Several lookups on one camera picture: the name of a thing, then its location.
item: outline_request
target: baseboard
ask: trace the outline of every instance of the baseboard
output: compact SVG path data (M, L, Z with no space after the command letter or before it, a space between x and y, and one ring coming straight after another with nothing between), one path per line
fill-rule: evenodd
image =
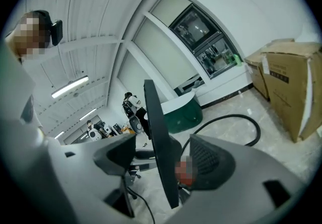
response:
M249 85L247 85L247 86L245 86L245 87L241 88L241 89L240 89L240 90L238 90L238 91L235 91L235 92L233 92L233 93L231 93L231 94L228 94L228 95L226 95L226 96L224 96L224 97L222 97L222 98L220 98L220 99L218 99L218 100L215 100L215 101L209 102L209 103L207 103L207 104L205 104L205 105L201 106L201 109L206 109L206 108L209 108L209 107L211 107L211 106L213 106L213 105L216 105L216 104L218 104L218 103L220 103L220 102L223 102L223 101L226 101L226 100L228 100L228 99L231 99L232 97L235 97L235 96L239 95L240 93L243 93L243 92L245 92L245 91L248 91L249 89L251 89L251 88L253 88L253 87L254 87L254 85L253 85L253 83L251 83L251 84L249 84Z

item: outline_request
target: cardboard box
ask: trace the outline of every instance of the cardboard box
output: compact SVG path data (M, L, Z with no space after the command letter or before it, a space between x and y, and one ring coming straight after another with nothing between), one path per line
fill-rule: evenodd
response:
M268 99L268 91L263 77L262 55L260 51L256 51L252 55L245 58L248 64L248 71L251 74L255 88Z
M322 44L277 42L261 49L271 104L294 142L322 124Z

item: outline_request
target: black cable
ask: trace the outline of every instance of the black cable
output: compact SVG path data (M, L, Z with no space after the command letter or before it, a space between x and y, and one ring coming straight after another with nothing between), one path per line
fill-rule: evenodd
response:
M146 205L146 207L148 208L148 210L150 211L150 214L151 214L151 217L152 217L152 219L153 219L153 224L155 224L155 220L154 220L154 217L153 217L153 214L152 214L152 211L151 211L151 209L150 209L150 207L149 207L149 205L147 204L147 202L145 201L145 199L141 196L141 195L139 195L139 194L137 194L136 192L134 192L131 188L129 188L128 186L126 187L128 190L130 190L133 194L135 194L135 195L137 195L138 197L140 197L143 201L144 201L144 203L145 203L145 205Z
M258 125L258 123L252 119L251 117L249 116L246 116L246 115L241 115L241 114L230 114L230 115L225 115L225 116L221 116L221 117L217 117L215 119L212 119L210 121L208 121L207 123L205 123L204 125L202 125L201 127L199 127L197 129L197 131L194 132L194 134L197 134L201 129L203 129L205 126L211 124L212 122L215 122L217 120L220 120L220 119L224 119L224 118L228 118L228 117L240 117L240 118L245 118L247 120L249 120L251 123L253 123L253 125L255 126L256 128L256 137L253 141L245 144L245 146L254 146L255 144L257 144L257 142L260 140L261 138L261 128L260 126ZM183 146L182 148L182 152L181 152L181 155L183 154L183 152L185 151L185 148L187 147L188 143L190 142L190 138L188 139L188 141L185 143L185 145Z

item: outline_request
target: green object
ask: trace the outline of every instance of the green object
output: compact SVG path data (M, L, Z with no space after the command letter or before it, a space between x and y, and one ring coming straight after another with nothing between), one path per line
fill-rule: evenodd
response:
M165 121L170 133L180 133L195 127L202 121L202 110L194 98L186 105L165 114Z
M240 60L239 56L238 56L238 55L236 55L236 54L234 54L234 55L233 55L233 57L235 58L235 61L236 61L237 65L238 65L238 66L241 66L241 65L242 65L242 62L241 62L241 60Z

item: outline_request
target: marble floor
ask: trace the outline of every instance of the marble floor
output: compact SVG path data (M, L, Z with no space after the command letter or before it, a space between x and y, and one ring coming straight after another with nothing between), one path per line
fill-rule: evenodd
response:
M305 141L293 143L289 133L284 129L270 104L254 89L250 89L227 101L203 110L203 121L196 127L174 134L181 145L189 138L189 134L197 130L209 120L227 114L244 114L255 119L261 128L261 139L254 146L273 156L290 171L295 173L304 183L310 183L320 164L322 138L315 132ZM214 122L199 134L217 137L227 141L246 144L256 135L255 127L247 120L228 118ZM138 135L136 147L141 148L146 142L144 134ZM152 149L149 141L145 148ZM140 173L142 178L136 179L132 189L148 202L157 224L164 223L172 214L180 209L171 209L162 188L157 169ZM144 202L138 198L130 198L135 219L140 223L150 224L152 219Z

